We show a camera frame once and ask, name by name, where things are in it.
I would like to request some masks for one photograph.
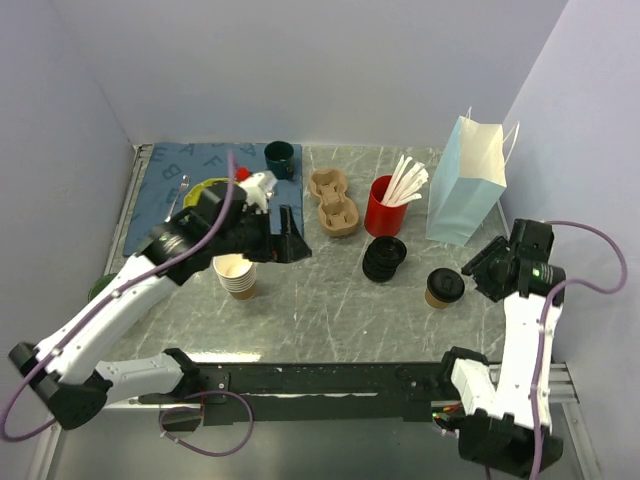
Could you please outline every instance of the white wall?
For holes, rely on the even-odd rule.
[[[570,219],[616,239],[629,283],[613,297],[567,292],[554,353],[569,363],[604,478],[640,477],[640,3],[570,0],[506,123],[522,122],[503,205],[515,217]],[[604,242],[556,229],[553,261],[614,285]]]
[[[566,0],[52,0],[134,142],[444,146],[501,121]]]
[[[104,267],[132,150],[45,0],[0,4],[0,404],[18,385],[8,351],[71,318]],[[31,392],[14,434],[42,423]],[[34,442],[0,441],[0,477],[24,478]]]

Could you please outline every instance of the marble table surface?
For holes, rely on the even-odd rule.
[[[194,359],[266,362],[437,361],[452,346],[502,356],[505,317],[465,278],[466,294],[455,305],[435,310],[424,300],[426,280],[438,267],[460,268],[496,235],[504,234],[497,207],[469,240],[456,247],[424,238],[428,192],[413,202],[398,234],[408,249],[395,277],[375,284],[362,273],[362,258],[373,240],[362,226],[369,187],[393,173],[403,153],[427,164],[433,175],[441,150],[428,148],[304,147],[305,184],[320,168],[339,167],[347,175],[349,196],[360,213],[350,237],[332,239],[320,228],[317,205],[304,192],[305,238],[313,258],[293,265],[258,266],[258,291],[237,301],[220,286],[212,269],[196,274],[171,297],[140,319],[114,346],[109,360],[153,356],[180,347]],[[122,246],[133,209],[134,187],[111,271],[124,263]]]

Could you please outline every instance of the white paper cup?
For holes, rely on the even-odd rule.
[[[253,297],[256,291],[255,263],[239,254],[215,257],[212,263],[220,284],[233,298],[247,300]]]

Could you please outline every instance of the cable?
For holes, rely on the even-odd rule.
[[[235,161],[233,158],[233,152],[231,150],[229,150],[229,152],[227,153],[227,165],[228,165],[229,179],[235,178],[236,167],[235,167]],[[111,300],[113,300],[114,298],[121,297],[126,290],[146,280],[147,278],[164,273],[166,270],[168,270],[172,266],[182,262],[186,258],[189,258],[191,255],[196,253],[198,250],[200,250],[202,247],[204,247],[207,243],[211,241],[213,236],[216,233],[218,233],[218,230],[222,226],[222,223],[224,222],[227,216],[227,213],[229,212],[229,208],[231,206],[231,199],[233,198],[233,190],[235,188],[235,185],[234,185],[234,182],[231,180],[227,183],[227,185],[228,185],[227,191],[224,196],[224,202],[222,204],[222,208],[220,209],[220,214],[218,215],[218,218],[214,222],[211,229],[207,232],[207,234],[204,237],[202,237],[202,239],[200,239],[198,243],[196,243],[189,250],[181,253],[177,257],[167,260],[166,262],[158,265],[157,267],[154,267],[151,270],[144,272],[143,274],[125,282],[120,287],[115,288],[111,292],[111,295],[108,295],[104,297],[102,300],[100,300],[91,310],[89,310],[86,313],[84,317],[80,319],[78,323],[76,323],[76,325],[73,328],[69,329],[67,334],[64,337],[62,337],[62,340],[60,340],[60,342],[51,349],[51,352],[49,352],[40,362],[38,362],[38,364],[24,377],[24,380],[22,381],[22,383],[20,384],[16,392],[13,394],[13,396],[9,399],[7,404],[4,406],[4,408],[2,409],[2,413],[0,414],[0,436],[4,441],[17,443],[17,442],[22,442],[24,440],[28,440],[29,438],[35,437],[39,433],[43,432],[44,430],[46,430],[47,428],[49,428],[51,425],[55,423],[55,419],[52,419],[47,423],[45,423],[44,425],[41,425],[40,427],[36,428],[35,430],[29,433],[25,433],[23,435],[12,436],[12,435],[9,435],[9,433],[7,433],[7,420],[9,418],[9,413],[11,413],[11,409],[15,405],[20,394],[25,390],[25,388],[27,388],[31,380],[33,380],[35,376],[38,375],[51,362],[51,360],[53,360],[54,357],[60,355],[62,353],[62,349],[84,327],[86,327],[87,324],[104,307],[106,307],[111,302]]]
[[[199,453],[200,455],[205,455],[207,457],[227,457],[229,455],[233,455],[234,453],[236,453],[238,450],[240,450],[242,447],[244,447],[247,444],[247,442],[249,441],[249,438],[251,438],[251,434],[253,433],[255,420],[253,418],[253,411],[251,410],[251,405],[249,405],[249,402],[247,402],[244,398],[242,398],[237,393],[227,392],[225,390],[209,390],[208,392],[198,392],[198,393],[194,393],[193,395],[188,395],[184,398],[185,400],[189,398],[196,398],[196,397],[204,398],[207,395],[228,395],[230,397],[238,399],[240,403],[242,403],[242,405],[244,405],[244,407],[247,409],[247,413],[249,414],[249,428],[247,429],[247,433],[245,434],[244,438],[240,441],[238,445],[233,447],[231,450],[227,450],[226,452],[210,452],[208,450],[203,450],[194,445],[191,445],[190,443],[187,443],[184,440],[181,440],[178,437],[170,434],[164,429],[164,427],[162,426],[162,420],[164,420],[165,415],[169,413],[175,413],[175,412],[193,412],[194,410],[199,411],[198,409],[191,408],[191,407],[175,407],[175,408],[170,408],[166,412],[163,412],[162,415],[160,415],[160,418],[158,419],[158,424],[160,425],[160,431],[162,432],[160,436],[167,437],[169,440],[172,440],[178,445],[182,445],[183,447],[188,448],[192,452],[196,452],[196,453]]]
[[[542,372],[542,356],[544,353],[544,344],[545,344],[545,326],[547,323],[547,314],[549,313],[549,308],[551,307],[551,303],[555,296],[562,291],[563,288],[569,285],[583,285],[591,290],[595,290],[596,292],[611,295],[613,293],[617,293],[622,290],[624,284],[627,282],[628,277],[628,269],[627,262],[624,259],[624,255],[620,250],[620,247],[613,241],[611,237],[609,237],[606,233],[598,230],[597,228],[591,227],[589,225],[584,225],[582,223],[576,222],[568,222],[564,220],[554,220],[551,222],[546,222],[549,225],[564,225],[569,227],[581,228],[583,230],[588,230],[589,232],[595,233],[599,237],[603,238],[613,251],[615,252],[618,260],[620,261],[620,281],[615,287],[612,288],[603,288],[598,285],[582,279],[569,279],[560,282],[558,285],[553,287],[547,298],[545,299],[544,306],[542,307],[542,313],[540,314],[540,339],[538,341],[538,352],[536,356],[536,364],[533,370],[533,379],[531,380],[531,411],[533,413],[533,434],[535,440],[535,450],[533,456],[533,465],[531,467],[531,476],[530,480],[538,480],[538,476],[540,475],[540,464],[542,463],[542,427],[540,425],[540,413],[538,411],[538,383],[540,382],[540,374]]]

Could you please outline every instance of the blue mat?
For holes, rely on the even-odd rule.
[[[197,184],[210,178],[227,176],[227,151],[231,149],[238,166],[252,172],[267,169],[264,159],[266,144],[253,143],[157,143],[140,185],[133,216],[124,243],[124,255],[133,254],[151,229],[164,221],[169,205],[178,193],[182,175],[191,176],[187,191],[180,196],[174,213],[182,209],[184,195]],[[290,205],[296,226],[304,235],[302,223],[302,146],[294,145],[293,180],[279,180],[276,194],[270,200],[271,231],[280,233],[280,205]]]

